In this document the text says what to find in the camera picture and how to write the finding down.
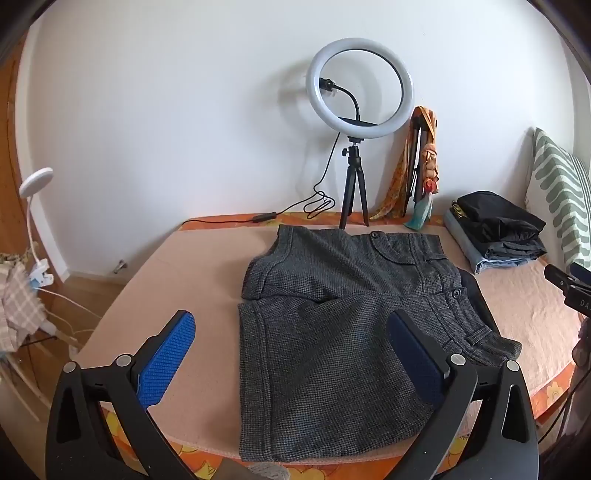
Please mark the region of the grey houndstooth pants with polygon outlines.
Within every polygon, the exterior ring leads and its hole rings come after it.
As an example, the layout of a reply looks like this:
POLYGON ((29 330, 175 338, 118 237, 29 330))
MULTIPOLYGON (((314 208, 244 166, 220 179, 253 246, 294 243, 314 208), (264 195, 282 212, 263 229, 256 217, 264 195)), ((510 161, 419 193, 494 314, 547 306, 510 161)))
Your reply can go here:
POLYGON ((449 354, 499 367, 521 353, 438 236, 280 226, 238 307, 240 457, 348 457, 417 435, 433 409, 388 342, 399 309, 449 354))

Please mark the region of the folded blue jeans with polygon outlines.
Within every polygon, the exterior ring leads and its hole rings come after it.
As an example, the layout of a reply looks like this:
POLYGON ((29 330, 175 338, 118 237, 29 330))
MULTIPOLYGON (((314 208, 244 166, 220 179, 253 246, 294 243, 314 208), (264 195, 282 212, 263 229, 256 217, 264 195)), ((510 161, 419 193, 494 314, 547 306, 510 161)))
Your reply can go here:
POLYGON ((501 260, 486 259, 473 245, 467 234, 460 226, 453 213, 448 210, 443 217, 444 224, 468 259, 474 274, 480 274, 489 269, 515 268, 534 261, 534 258, 505 258, 501 260))

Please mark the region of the green white patterned pillow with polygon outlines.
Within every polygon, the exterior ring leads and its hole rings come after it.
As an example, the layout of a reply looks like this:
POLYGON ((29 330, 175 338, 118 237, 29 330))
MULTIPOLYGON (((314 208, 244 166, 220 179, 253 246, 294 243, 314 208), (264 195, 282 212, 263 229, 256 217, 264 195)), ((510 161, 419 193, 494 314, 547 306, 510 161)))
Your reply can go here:
POLYGON ((545 222, 548 261, 566 271, 590 266, 590 179, 583 163, 543 130, 534 132, 526 210, 545 222))

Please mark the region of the black folded garment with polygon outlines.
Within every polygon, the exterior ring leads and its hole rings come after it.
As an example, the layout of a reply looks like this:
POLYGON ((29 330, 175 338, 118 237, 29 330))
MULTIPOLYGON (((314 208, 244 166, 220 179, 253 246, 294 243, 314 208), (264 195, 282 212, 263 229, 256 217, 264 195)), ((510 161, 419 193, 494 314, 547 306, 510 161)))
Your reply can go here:
POLYGON ((487 260, 536 260, 547 251, 546 222, 489 191, 458 198, 451 208, 468 239, 487 260))

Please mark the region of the checkered cloth pile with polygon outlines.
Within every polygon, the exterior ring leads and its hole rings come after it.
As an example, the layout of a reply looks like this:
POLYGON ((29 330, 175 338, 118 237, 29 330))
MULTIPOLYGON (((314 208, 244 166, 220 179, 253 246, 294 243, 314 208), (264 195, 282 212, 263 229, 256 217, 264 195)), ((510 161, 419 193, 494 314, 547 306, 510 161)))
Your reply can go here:
POLYGON ((31 286, 26 264, 31 254, 1 254, 1 353, 16 352, 46 320, 42 301, 31 286))

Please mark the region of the braided peach teal scarf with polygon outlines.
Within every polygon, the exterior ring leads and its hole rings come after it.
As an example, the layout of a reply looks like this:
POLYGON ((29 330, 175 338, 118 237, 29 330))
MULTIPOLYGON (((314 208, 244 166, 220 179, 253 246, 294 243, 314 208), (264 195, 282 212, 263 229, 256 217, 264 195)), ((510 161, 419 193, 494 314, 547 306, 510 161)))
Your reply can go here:
POLYGON ((431 218, 433 196, 439 192, 438 151, 435 142, 427 143, 423 147, 420 161, 421 176, 419 187, 422 196, 415 203, 411 220, 406 223, 406 227, 414 231, 420 231, 431 218))

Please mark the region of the orange patterned scarf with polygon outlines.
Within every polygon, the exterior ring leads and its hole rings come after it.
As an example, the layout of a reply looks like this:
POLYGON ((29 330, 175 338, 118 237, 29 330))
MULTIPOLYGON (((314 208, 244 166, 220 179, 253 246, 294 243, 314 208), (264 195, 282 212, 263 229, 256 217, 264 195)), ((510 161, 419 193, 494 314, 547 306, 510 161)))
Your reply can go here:
POLYGON ((415 107, 389 188, 384 200, 370 215, 370 220, 403 218, 406 215, 413 193, 412 180, 416 167, 427 167, 426 173, 422 170, 418 172, 418 186, 421 193, 424 193, 425 183, 432 188, 432 194, 439 192, 437 127, 438 119, 433 110, 424 106, 415 107))

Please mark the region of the black mini tripod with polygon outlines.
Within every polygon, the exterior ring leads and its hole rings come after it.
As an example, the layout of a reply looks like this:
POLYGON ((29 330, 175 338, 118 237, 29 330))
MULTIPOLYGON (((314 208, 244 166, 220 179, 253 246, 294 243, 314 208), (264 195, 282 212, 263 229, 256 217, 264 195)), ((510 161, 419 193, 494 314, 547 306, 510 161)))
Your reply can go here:
POLYGON ((349 216, 353 214, 353 201, 355 200, 356 187, 359 187, 363 224, 370 226, 370 215, 367 199, 365 174, 363 173, 362 157, 359 145, 363 139, 349 137, 349 146, 342 150, 342 155, 348 159, 346 170, 346 185, 344 199, 342 199, 342 212, 339 218, 339 229, 345 229, 349 216))

